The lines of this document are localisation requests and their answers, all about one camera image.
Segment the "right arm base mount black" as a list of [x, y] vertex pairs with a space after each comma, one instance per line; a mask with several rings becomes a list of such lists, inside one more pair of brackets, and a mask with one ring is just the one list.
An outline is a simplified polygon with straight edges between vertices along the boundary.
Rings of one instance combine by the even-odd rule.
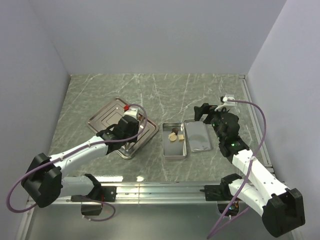
[[[220, 185], [205, 185], [203, 189], [199, 190], [204, 193], [204, 199], [206, 202], [218, 202], [218, 211], [222, 214], [226, 206], [229, 204], [233, 196], [230, 191], [224, 186]], [[236, 199], [225, 214], [226, 217], [235, 217], [240, 212], [239, 200]]]

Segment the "steel serving tray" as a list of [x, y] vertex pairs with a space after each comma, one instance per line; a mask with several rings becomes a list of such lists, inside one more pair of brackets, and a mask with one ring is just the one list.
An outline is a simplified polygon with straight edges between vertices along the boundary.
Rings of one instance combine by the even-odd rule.
[[[127, 101], [120, 97], [115, 97], [100, 111], [93, 115], [87, 122], [88, 127], [97, 133], [106, 129], [112, 124], [117, 124], [121, 117], [124, 116], [124, 107], [129, 105]], [[158, 124], [147, 117], [147, 124], [142, 134], [137, 137], [137, 142], [130, 146], [129, 151], [125, 151], [124, 146], [115, 152], [123, 159], [129, 160], [142, 149], [142, 147], [159, 131]]]

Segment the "aluminium rail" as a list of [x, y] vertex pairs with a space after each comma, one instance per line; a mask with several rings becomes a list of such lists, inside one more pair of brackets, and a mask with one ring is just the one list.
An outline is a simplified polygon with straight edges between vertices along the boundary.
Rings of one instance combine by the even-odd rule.
[[[241, 179], [234, 180], [232, 183], [220, 183], [229, 190], [234, 196], [242, 184]], [[117, 183], [102, 182], [104, 187], [116, 187], [116, 204], [186, 204], [204, 203], [205, 195], [200, 192], [205, 185], [200, 182], [171, 182], [171, 183]], [[81, 202], [71, 202], [71, 195], [87, 194], [90, 190], [88, 185], [78, 178], [70, 177], [65, 183], [55, 183], [53, 186], [47, 185], [39, 190], [38, 183], [25, 182], [22, 187], [40, 208], [45, 208], [56, 203], [82, 204]]]
[[[253, 102], [250, 92], [249, 92], [249, 88], [246, 82], [246, 75], [244, 74], [240, 74], [238, 76], [239, 80], [240, 80], [240, 84], [244, 93], [244, 100], [248, 101], [248, 102]], [[255, 107], [252, 106], [250, 104], [246, 104], [248, 111], [249, 111], [249, 115], [250, 118], [252, 120], [252, 124], [253, 124], [253, 129], [258, 141], [258, 144], [261, 142], [262, 137], [263, 137], [263, 127], [261, 127], [260, 123], [259, 123], [259, 119], [258, 117], [261, 115], [260, 111]], [[273, 177], [276, 177], [275, 174], [275, 170], [273, 168], [273, 165], [271, 164], [271, 159], [267, 150], [267, 146], [265, 144], [265, 142], [262, 144], [262, 146], [259, 149], [259, 152], [256, 156], [259, 161], [265, 166], [265, 168], [273, 175]]]

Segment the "aluminium right side rail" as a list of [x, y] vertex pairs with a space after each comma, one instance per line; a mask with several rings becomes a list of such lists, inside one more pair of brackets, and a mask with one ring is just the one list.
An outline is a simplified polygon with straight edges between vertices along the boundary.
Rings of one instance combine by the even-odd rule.
[[[250, 92], [249, 92], [249, 88], [246, 82], [246, 75], [244, 74], [240, 74], [238, 76], [239, 80], [240, 80], [240, 84], [244, 93], [244, 100], [248, 101], [248, 102], [253, 102]], [[259, 123], [259, 119], [258, 117], [261, 115], [260, 111], [255, 107], [252, 106], [250, 104], [246, 104], [248, 111], [249, 111], [249, 115], [250, 118], [252, 120], [252, 124], [253, 124], [253, 129], [258, 141], [258, 144], [261, 142], [262, 137], [263, 137], [263, 127], [261, 127], [260, 123]], [[256, 156], [259, 161], [265, 166], [265, 168], [273, 175], [273, 177], [276, 177], [275, 174], [275, 170], [273, 168], [273, 165], [271, 164], [271, 159], [267, 150], [267, 146], [265, 144], [265, 142], [262, 144], [262, 146], [259, 149], [259, 152]]]

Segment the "metal tin lid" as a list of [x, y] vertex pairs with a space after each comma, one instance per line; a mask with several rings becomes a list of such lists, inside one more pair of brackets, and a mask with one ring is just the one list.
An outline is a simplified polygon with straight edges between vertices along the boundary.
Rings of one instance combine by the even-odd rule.
[[208, 129], [202, 120], [185, 120], [184, 127], [191, 152], [206, 152], [212, 149]]

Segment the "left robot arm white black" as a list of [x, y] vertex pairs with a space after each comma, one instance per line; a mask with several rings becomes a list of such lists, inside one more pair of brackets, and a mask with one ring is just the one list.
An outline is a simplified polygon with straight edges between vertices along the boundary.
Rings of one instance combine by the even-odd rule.
[[80, 177], [68, 174], [85, 163], [119, 150], [126, 143], [135, 143], [140, 122], [136, 117], [124, 115], [117, 124], [99, 131], [88, 141], [62, 153], [35, 156], [28, 175], [21, 186], [40, 208], [66, 196], [79, 196], [89, 201], [103, 199], [101, 183], [89, 173]]

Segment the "aluminium front rail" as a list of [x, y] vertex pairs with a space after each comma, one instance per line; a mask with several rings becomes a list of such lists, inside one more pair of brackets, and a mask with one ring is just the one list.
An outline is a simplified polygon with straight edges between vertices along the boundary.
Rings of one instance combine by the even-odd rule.
[[[234, 180], [232, 183], [220, 183], [229, 190], [234, 196], [242, 184], [241, 179]], [[205, 185], [200, 182], [171, 182], [171, 183], [117, 183], [102, 182], [104, 187], [116, 187], [116, 204], [186, 204], [204, 203], [205, 195], [200, 192]], [[22, 187], [40, 208], [45, 208], [56, 203], [82, 204], [81, 202], [71, 202], [71, 195], [87, 194], [90, 190], [88, 185], [78, 178], [70, 177], [65, 183], [55, 183], [53, 186], [47, 185], [39, 190], [38, 183], [25, 182]]]

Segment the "dark round chocolate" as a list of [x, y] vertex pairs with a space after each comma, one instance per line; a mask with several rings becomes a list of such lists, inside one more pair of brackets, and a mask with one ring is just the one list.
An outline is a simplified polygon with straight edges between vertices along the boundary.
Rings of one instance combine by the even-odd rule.
[[177, 127], [174, 127], [172, 128], [171, 132], [177, 135], [179, 132], [179, 129]]

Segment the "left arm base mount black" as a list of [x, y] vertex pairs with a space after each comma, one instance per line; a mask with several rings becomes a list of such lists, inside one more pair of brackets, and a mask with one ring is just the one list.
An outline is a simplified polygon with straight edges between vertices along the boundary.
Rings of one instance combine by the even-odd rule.
[[[102, 184], [91, 174], [85, 174], [80, 177], [89, 183], [89, 192], [87, 194], [76, 193], [71, 195], [71, 202], [81, 203], [81, 214], [84, 219], [91, 222], [104, 222], [110, 220], [116, 213], [116, 208], [111, 204], [116, 200], [116, 186], [102, 186]], [[103, 207], [110, 207], [112, 213], [107, 218], [95, 219], [102, 213]]]

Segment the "white round chocolate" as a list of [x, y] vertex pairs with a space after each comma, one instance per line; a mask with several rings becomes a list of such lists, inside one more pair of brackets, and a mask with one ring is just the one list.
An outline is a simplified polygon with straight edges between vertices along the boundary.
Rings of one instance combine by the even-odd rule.
[[170, 142], [175, 142], [177, 140], [177, 135], [174, 132], [172, 132], [168, 135], [168, 139]]

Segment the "steel tongs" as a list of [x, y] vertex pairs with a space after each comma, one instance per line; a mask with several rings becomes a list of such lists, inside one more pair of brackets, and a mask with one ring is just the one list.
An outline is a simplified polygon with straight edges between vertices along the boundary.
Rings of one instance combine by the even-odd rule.
[[130, 148], [131, 148], [131, 145], [134, 145], [135, 144], [135, 142], [126, 142], [125, 144], [124, 144], [124, 150], [126, 151], [126, 152], [128, 152], [129, 150], [130, 150]]

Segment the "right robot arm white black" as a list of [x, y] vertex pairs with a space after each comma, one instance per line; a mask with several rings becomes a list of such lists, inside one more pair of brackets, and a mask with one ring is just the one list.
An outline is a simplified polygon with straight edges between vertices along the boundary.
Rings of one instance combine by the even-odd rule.
[[194, 107], [194, 120], [211, 125], [218, 138], [219, 150], [245, 177], [233, 173], [223, 177], [219, 185], [205, 185], [202, 192], [207, 201], [229, 201], [227, 209], [241, 200], [258, 213], [266, 230], [278, 238], [306, 223], [301, 192], [280, 182], [256, 158], [256, 154], [239, 135], [239, 117], [229, 108], [236, 100], [222, 104]]

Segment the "white square chocolate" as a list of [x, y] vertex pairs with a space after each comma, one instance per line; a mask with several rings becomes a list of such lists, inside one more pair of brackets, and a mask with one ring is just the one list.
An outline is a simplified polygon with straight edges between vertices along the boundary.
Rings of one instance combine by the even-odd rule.
[[179, 141], [183, 141], [184, 139], [185, 139], [185, 137], [182, 134], [178, 135], [178, 140]]

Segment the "open metal tin box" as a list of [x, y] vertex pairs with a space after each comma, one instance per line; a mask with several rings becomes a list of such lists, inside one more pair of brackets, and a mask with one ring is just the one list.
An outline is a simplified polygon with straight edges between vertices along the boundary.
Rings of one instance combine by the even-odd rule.
[[[172, 128], [178, 128], [177, 139], [170, 142], [169, 135]], [[184, 140], [179, 141], [178, 135], [183, 135]], [[165, 160], [184, 160], [187, 157], [187, 144], [185, 126], [182, 122], [167, 122], [162, 124], [162, 155]]]

